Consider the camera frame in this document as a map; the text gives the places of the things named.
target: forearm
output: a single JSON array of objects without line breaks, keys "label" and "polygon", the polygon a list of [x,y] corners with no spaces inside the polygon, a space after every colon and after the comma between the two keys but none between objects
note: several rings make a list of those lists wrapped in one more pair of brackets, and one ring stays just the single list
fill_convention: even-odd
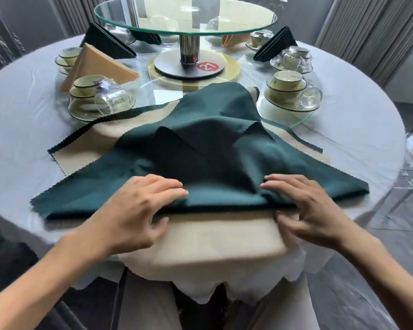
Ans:
[{"label": "forearm", "polygon": [[413,330],[413,277],[359,228],[338,250],[363,275],[401,330]]},{"label": "forearm", "polygon": [[97,251],[73,234],[66,236],[24,275],[0,293],[0,330],[34,329],[61,295],[90,266]]}]

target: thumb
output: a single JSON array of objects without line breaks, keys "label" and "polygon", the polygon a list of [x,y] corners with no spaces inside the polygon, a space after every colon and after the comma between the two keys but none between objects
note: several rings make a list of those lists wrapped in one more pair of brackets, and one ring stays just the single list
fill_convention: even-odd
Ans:
[{"label": "thumb", "polygon": [[159,222],[151,228],[151,236],[154,240],[165,235],[168,230],[169,220],[169,217],[166,216],[165,218],[160,219]]},{"label": "thumb", "polygon": [[283,212],[277,211],[277,223],[279,228],[297,236],[300,231],[304,230],[306,224],[302,221],[295,221]]}]

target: red circle label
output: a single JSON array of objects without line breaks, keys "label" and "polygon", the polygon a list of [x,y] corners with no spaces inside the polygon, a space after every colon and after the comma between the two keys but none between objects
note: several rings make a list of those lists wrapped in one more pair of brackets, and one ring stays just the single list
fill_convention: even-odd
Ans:
[{"label": "red circle label", "polygon": [[219,69],[219,65],[213,62],[201,62],[197,65],[198,69],[204,70],[206,72],[214,72]]}]

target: round table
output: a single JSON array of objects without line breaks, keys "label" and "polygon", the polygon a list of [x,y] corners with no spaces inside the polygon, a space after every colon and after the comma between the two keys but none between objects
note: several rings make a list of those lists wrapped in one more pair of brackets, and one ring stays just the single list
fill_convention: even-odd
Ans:
[{"label": "round table", "polygon": [[[61,227],[47,226],[31,211],[29,201],[64,178],[47,149],[80,124],[56,104],[58,71],[54,57],[61,49],[77,46],[81,39],[75,37],[51,44],[0,71],[0,229],[5,237],[26,242],[39,256],[77,225],[73,222],[71,226],[68,223],[62,223]],[[220,49],[207,41],[202,44]],[[294,131],[324,149],[332,166],[369,183],[370,194],[364,199],[340,204],[347,215],[364,226],[374,207],[392,188],[402,166],[405,154],[402,120],[388,96],[361,71],[320,49],[302,46],[309,48],[314,56],[325,99],[312,118]],[[133,45],[136,51],[154,54],[168,47],[168,44],[156,47],[142,42]],[[239,82],[245,86],[261,88],[274,73],[269,63],[251,61],[250,50],[244,44],[228,53],[241,61]],[[145,56],[138,54],[135,65],[143,65],[141,58]],[[241,275],[238,280],[231,278],[228,285],[235,298],[255,301],[267,294],[281,277],[294,280],[302,271],[319,271],[332,254],[328,249],[303,243],[293,253]],[[107,271],[117,274],[121,269],[118,262],[102,262],[82,278],[81,286]],[[204,302],[217,283],[175,284]]]},{"label": "round table", "polygon": [[95,14],[133,31],[179,35],[179,50],[154,60],[157,71],[179,79],[212,77],[224,69],[221,55],[200,49],[201,36],[251,33],[277,21],[273,11],[240,0],[108,0]]}]

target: hand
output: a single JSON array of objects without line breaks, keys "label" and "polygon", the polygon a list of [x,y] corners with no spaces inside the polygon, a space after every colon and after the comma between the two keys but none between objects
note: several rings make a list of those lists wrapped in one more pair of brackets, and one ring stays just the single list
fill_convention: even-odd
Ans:
[{"label": "hand", "polygon": [[362,230],[326,194],[315,181],[302,175],[265,176],[264,189],[284,194],[293,200],[299,209],[299,221],[284,213],[277,213],[281,229],[313,244],[338,249],[346,238]]},{"label": "hand", "polygon": [[72,234],[84,248],[97,250],[99,258],[149,248],[168,226],[168,218],[152,225],[154,214],[186,195],[188,191],[178,180],[132,177]]}]

